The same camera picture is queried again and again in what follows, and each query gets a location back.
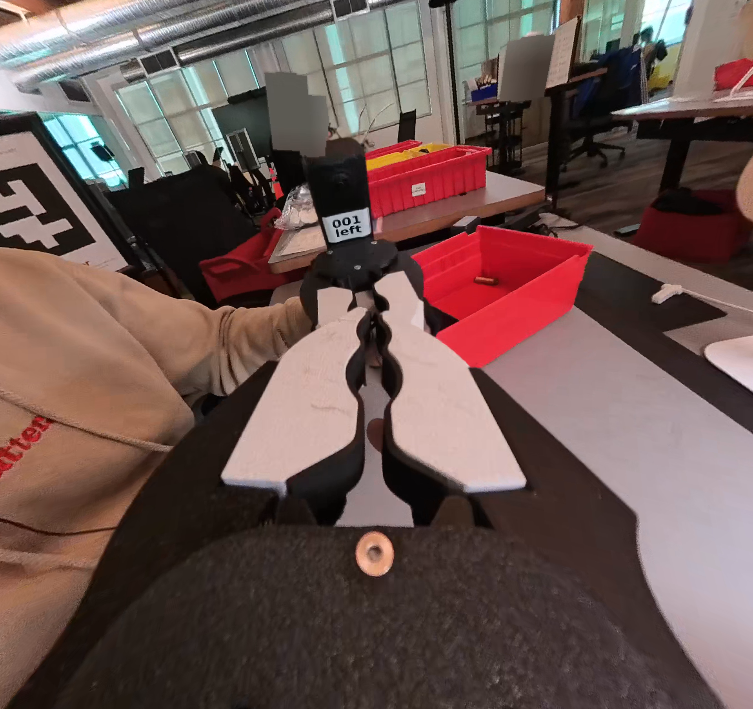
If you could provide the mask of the small open red bin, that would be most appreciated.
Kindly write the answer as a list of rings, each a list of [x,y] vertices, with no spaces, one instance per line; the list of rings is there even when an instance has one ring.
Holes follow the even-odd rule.
[[[413,255],[423,296],[454,319],[436,336],[481,368],[573,307],[592,246],[481,225]],[[496,287],[474,283],[498,278]]]

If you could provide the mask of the white paper board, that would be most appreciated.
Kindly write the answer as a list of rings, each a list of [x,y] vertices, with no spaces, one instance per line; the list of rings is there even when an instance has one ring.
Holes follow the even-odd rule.
[[[582,16],[575,16],[558,26],[553,34],[551,60],[544,87],[546,92],[570,82],[578,50],[581,21]]]

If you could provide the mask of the white flat device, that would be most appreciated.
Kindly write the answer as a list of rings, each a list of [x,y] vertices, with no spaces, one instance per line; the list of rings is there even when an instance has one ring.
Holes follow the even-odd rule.
[[[707,361],[752,392],[752,336],[714,342],[703,350]]]

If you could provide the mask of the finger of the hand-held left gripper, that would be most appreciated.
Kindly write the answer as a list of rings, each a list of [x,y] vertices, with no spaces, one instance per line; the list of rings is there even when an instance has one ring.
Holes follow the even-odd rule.
[[[342,287],[328,287],[316,292],[316,329],[344,317],[354,305],[353,291]]]
[[[426,332],[424,301],[405,271],[383,276],[373,285],[373,296],[384,330],[394,333],[410,327]]]

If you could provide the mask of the black screen panel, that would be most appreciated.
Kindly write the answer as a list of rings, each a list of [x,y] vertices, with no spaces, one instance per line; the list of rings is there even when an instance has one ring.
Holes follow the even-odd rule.
[[[225,104],[212,108],[212,115],[227,138],[235,131],[245,130],[256,156],[272,161],[272,139],[267,103],[267,88],[232,95]]]

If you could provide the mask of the person's left forearm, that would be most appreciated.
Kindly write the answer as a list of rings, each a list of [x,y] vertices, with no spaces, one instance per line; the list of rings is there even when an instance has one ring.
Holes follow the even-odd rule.
[[[202,308],[188,325],[173,385],[189,403],[227,396],[313,330],[298,298],[265,308]]]

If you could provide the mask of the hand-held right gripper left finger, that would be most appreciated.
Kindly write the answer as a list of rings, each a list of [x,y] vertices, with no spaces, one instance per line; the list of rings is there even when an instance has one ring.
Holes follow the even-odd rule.
[[[370,312],[362,307],[315,330],[274,366],[221,472],[225,485],[305,501],[333,524],[365,462],[365,354]]]

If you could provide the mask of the dark standing desk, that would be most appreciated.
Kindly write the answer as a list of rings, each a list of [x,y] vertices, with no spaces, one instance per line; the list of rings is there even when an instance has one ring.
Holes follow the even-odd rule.
[[[751,96],[669,97],[618,110],[612,116],[637,122],[638,139],[669,142],[659,193],[678,188],[692,142],[752,142]]]

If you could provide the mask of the black office chair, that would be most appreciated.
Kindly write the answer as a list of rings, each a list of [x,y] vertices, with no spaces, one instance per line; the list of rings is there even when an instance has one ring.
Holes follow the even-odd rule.
[[[582,143],[569,149],[561,164],[562,172],[567,171],[567,166],[579,156],[599,158],[600,167],[606,168],[607,150],[617,151],[619,159],[624,160],[624,147],[598,142],[595,136],[617,128],[631,130],[631,122],[616,120],[613,114],[645,102],[645,63],[640,45],[603,55],[597,61],[597,70],[605,70],[606,73],[580,83],[571,106],[570,118],[565,126],[566,142],[572,145],[581,140]]]

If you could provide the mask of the person's beige hoodie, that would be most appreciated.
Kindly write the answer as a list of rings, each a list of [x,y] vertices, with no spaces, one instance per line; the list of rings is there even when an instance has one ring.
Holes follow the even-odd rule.
[[[173,379],[202,308],[117,273],[2,250],[2,707],[191,429]]]

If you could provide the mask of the clear plastic bag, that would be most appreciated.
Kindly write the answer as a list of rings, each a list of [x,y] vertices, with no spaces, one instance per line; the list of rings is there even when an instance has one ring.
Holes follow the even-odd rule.
[[[301,230],[318,223],[308,184],[294,187],[286,197],[281,215],[275,221],[278,230]]]

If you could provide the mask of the black floor lamp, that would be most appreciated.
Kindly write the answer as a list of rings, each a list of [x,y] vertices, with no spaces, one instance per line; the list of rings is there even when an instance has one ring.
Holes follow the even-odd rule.
[[[440,115],[444,140],[453,145],[462,141],[458,110],[457,64],[453,29],[453,8],[460,0],[429,0],[435,61],[437,66]]]

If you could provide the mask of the grey divider panel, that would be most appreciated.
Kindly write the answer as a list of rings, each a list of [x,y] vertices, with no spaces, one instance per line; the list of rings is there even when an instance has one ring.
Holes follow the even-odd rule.
[[[554,40],[554,35],[532,35],[512,40],[500,49],[500,102],[530,102],[544,97]]]

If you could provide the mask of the red bag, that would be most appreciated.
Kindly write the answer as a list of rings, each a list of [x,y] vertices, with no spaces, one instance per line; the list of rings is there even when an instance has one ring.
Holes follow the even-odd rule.
[[[231,252],[199,262],[202,276],[217,303],[244,294],[275,290],[288,282],[285,274],[275,274],[269,258],[282,236],[276,221],[282,212],[271,209],[261,220],[259,232]]]

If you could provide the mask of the large ribbed red tote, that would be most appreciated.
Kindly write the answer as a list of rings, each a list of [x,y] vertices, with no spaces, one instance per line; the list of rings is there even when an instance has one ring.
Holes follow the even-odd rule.
[[[373,218],[469,193],[486,185],[490,147],[454,146],[368,172]]]

